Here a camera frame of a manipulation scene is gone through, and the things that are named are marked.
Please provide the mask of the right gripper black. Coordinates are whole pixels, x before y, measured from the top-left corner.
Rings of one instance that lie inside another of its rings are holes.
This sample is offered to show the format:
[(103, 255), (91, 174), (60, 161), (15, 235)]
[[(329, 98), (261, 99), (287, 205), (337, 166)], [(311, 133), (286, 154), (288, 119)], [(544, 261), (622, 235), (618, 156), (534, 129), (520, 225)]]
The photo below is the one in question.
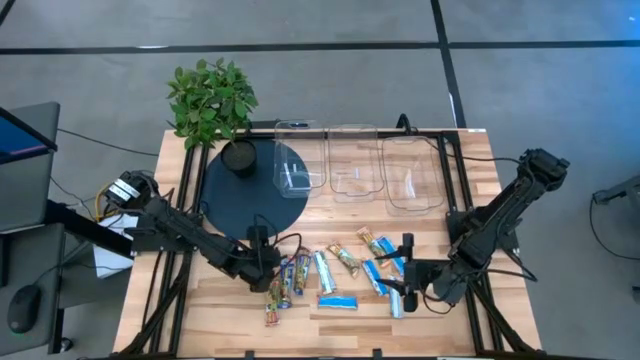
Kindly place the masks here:
[(382, 256), (376, 256), (375, 259), (385, 260), (404, 257), (404, 282), (394, 279), (377, 279), (377, 282), (393, 289), (400, 296), (404, 296), (404, 311), (412, 313), (418, 307), (418, 293), (424, 291), (433, 281), (435, 263), (414, 258), (414, 235), (412, 233), (402, 234), (402, 247), (403, 250), (398, 249)]

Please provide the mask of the tan green granola bar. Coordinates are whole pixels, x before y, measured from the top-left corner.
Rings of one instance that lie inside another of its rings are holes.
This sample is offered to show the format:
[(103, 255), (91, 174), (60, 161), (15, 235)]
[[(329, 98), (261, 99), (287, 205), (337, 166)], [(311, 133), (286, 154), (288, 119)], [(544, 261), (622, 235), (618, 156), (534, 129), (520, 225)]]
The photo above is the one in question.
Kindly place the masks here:
[(340, 243), (334, 242), (327, 247), (327, 250), (338, 258), (342, 265), (348, 270), (352, 278), (359, 274), (361, 263)]

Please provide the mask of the pale blue white granola bar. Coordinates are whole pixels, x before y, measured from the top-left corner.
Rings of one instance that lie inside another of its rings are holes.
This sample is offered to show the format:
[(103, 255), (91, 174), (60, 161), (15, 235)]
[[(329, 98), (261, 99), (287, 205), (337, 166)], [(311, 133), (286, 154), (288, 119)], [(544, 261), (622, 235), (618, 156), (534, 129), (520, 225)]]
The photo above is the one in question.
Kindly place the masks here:
[(332, 294), (337, 287), (331, 275), (329, 264), (323, 251), (314, 251), (313, 259), (319, 274), (322, 293), (324, 295)]

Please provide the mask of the light blue granola bar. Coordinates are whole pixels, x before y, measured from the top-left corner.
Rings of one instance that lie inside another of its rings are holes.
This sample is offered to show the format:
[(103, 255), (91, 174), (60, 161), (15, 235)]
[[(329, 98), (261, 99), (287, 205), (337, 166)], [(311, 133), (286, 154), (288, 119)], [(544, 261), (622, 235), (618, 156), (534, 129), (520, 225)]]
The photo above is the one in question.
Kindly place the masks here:
[(348, 309), (357, 310), (358, 301), (355, 296), (328, 296), (323, 295), (317, 298), (318, 308)]

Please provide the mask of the round dark blue mat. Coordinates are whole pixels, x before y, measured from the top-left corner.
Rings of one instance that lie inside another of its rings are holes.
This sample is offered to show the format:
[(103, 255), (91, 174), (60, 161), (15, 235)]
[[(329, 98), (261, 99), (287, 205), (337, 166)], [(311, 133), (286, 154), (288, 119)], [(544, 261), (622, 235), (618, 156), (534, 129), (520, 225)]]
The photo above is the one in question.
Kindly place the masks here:
[(276, 143), (255, 140), (257, 168), (246, 178), (229, 171), (219, 155), (209, 163), (200, 198), (200, 207), (218, 232), (244, 239), (253, 224), (263, 225), (274, 236), (291, 227), (303, 213), (306, 196), (286, 198), (274, 184)]

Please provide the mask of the clear plastic bin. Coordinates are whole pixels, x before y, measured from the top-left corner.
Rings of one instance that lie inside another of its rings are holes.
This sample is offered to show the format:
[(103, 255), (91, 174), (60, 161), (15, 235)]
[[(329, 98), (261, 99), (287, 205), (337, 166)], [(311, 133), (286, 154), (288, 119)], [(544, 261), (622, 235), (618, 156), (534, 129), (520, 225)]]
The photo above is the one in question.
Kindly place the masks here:
[(273, 182), (284, 198), (317, 197), (326, 183), (325, 131), (316, 120), (281, 120), (274, 127)]
[(428, 138), (387, 138), (382, 142), (381, 156), (385, 206), (391, 216), (425, 216), (444, 204), (440, 161)]
[(338, 203), (370, 202), (382, 191), (378, 129), (347, 124), (328, 129), (330, 188)]

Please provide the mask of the white box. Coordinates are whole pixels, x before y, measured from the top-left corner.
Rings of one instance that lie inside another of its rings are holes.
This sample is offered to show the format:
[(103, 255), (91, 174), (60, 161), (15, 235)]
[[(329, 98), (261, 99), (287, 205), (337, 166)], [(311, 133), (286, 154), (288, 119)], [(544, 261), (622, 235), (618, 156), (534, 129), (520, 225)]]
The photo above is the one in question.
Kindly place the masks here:
[[(131, 235), (125, 233), (126, 228), (134, 228), (138, 224), (135, 216), (121, 214), (113, 215), (102, 220), (99, 225), (108, 228), (112, 232), (122, 235), (129, 241), (133, 240)], [(124, 256), (118, 255), (97, 245), (93, 246), (94, 263), (96, 276), (100, 279), (110, 277), (120, 271), (129, 269), (134, 261)]]

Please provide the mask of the green potted plant black pot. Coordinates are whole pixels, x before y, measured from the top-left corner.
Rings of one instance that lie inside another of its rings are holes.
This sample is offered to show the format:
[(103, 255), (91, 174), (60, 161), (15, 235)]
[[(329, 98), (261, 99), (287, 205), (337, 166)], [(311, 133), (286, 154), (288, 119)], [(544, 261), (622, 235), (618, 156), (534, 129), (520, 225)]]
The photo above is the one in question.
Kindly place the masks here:
[(213, 149), (222, 141), (222, 165), (239, 178), (253, 175), (257, 150), (239, 133), (250, 129), (250, 115), (259, 101), (243, 70), (222, 58), (214, 62), (200, 59), (193, 69), (177, 67), (168, 86), (167, 99), (174, 114), (170, 126), (184, 140), (184, 148)]

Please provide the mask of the black desk support beam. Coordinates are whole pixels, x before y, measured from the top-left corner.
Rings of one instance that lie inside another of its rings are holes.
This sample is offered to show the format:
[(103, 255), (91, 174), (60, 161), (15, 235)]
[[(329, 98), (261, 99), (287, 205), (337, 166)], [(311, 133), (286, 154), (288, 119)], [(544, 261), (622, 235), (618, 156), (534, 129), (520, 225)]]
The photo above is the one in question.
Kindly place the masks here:
[(63, 224), (74, 235), (120, 256), (132, 259), (132, 242), (95, 222), (77, 214), (60, 203), (47, 201), (44, 224)]

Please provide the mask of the grey stand leg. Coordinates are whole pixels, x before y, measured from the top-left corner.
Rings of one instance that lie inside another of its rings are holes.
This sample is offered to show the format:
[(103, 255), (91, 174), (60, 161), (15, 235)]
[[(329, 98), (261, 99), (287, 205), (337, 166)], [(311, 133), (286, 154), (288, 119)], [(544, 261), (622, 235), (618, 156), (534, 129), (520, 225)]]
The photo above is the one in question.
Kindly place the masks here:
[(605, 205), (616, 198), (627, 198), (631, 205), (640, 209), (640, 175), (625, 180), (609, 189), (596, 191), (592, 199), (596, 204)]

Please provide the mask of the black computer mouse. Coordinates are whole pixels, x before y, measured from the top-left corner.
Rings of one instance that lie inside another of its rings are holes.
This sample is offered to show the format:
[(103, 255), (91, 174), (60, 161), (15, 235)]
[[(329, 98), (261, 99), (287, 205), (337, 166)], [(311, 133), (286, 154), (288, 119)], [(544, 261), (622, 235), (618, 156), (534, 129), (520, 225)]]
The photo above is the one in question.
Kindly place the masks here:
[(7, 324), (16, 334), (30, 331), (38, 317), (41, 302), (41, 290), (37, 285), (23, 286), (16, 291), (9, 302)]

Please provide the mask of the grey desk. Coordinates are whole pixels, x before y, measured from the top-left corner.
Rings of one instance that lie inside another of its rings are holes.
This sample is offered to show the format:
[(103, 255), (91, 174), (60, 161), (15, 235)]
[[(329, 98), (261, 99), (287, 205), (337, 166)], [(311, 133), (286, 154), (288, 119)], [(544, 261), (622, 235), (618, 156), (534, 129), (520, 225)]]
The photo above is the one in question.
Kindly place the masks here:
[[(44, 346), (54, 332), (64, 227), (44, 223), (53, 155), (0, 165), (0, 251), (7, 243), (7, 282), (0, 286), (0, 357)], [(40, 304), (33, 327), (11, 331), (9, 305), (19, 289), (34, 285)]]

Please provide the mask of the monitor with blue screen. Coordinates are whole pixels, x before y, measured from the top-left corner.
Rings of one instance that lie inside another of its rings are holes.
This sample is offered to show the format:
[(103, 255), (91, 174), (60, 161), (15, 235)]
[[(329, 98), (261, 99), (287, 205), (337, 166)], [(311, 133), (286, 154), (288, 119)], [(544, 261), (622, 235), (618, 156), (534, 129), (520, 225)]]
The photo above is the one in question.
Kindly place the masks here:
[(0, 107), (0, 165), (48, 155), (57, 145)]

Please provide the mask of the black aluminium table frame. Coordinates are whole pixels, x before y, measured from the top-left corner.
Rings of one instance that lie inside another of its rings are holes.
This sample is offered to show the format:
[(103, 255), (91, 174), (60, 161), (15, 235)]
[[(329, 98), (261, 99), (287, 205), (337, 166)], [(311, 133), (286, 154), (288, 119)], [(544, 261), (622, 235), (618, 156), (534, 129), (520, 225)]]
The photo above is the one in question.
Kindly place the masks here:
[[(447, 148), (450, 179), (442, 180), (444, 204), (425, 216), (394, 217), (383, 195), (370, 202), (338, 203), (331, 189), (311, 198), (298, 220), (286, 231), (284, 249), (303, 245), (322, 249), (338, 242), (358, 256), (368, 247), (356, 231), (367, 226), (377, 235), (400, 243), (403, 233), (415, 238), (418, 258), (442, 259), (450, 247), (446, 215), (489, 203), (501, 189), (489, 138), (484, 130), (450, 130)], [(330, 263), (338, 289), (358, 299), (357, 310), (317, 307), (320, 283), (311, 276), (303, 296), (281, 313), (278, 325), (265, 325), (265, 304), (241, 280), (211, 267), (201, 256), (191, 263), (177, 356), (236, 358), (253, 351), (259, 358), (462, 357), (477, 347), (506, 348), (478, 300), (463, 300), (453, 308), (423, 304), (402, 319), (394, 319), (387, 299), (374, 294), (368, 279), (352, 278), (337, 261)]]

